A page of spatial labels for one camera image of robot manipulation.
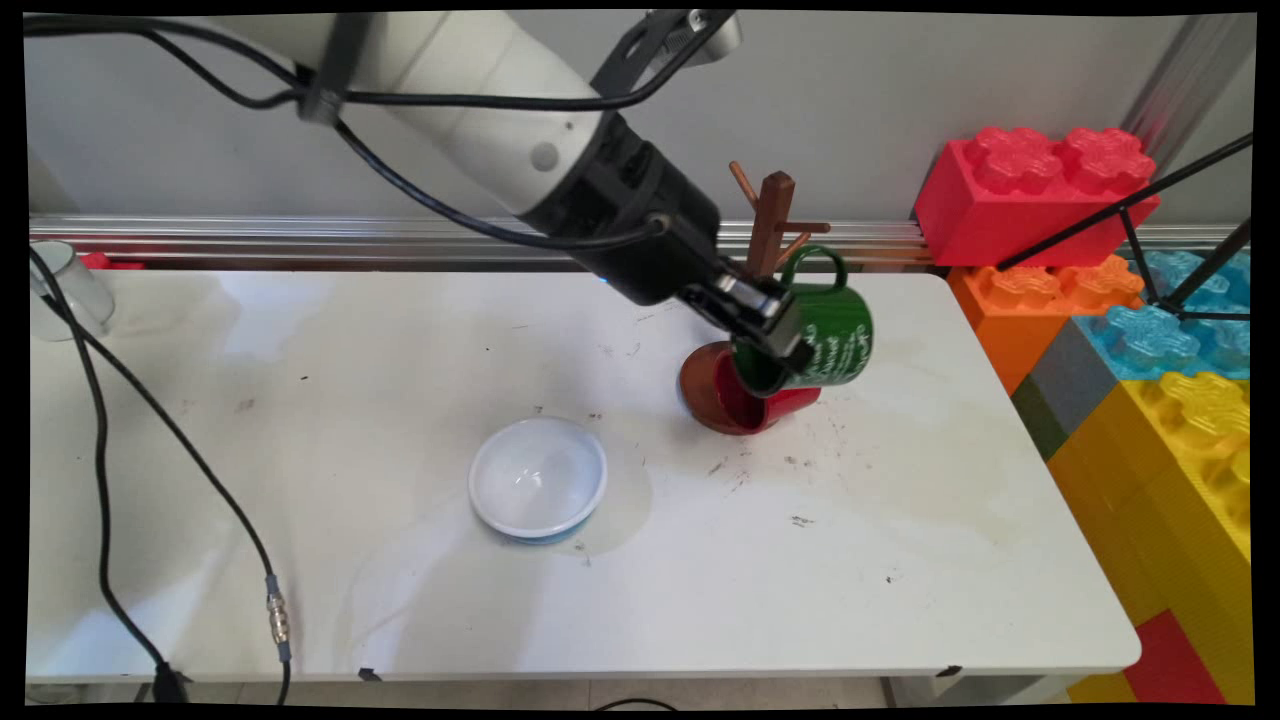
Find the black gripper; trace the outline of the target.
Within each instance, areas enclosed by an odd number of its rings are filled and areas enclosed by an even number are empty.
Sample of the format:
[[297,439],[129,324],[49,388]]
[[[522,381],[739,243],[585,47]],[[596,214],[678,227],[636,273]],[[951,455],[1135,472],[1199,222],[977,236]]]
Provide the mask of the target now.
[[699,316],[787,372],[800,373],[814,355],[797,296],[772,275],[722,272],[718,209],[617,111],[602,115],[568,174],[518,218],[553,240],[613,238],[568,255],[637,305],[685,291]]

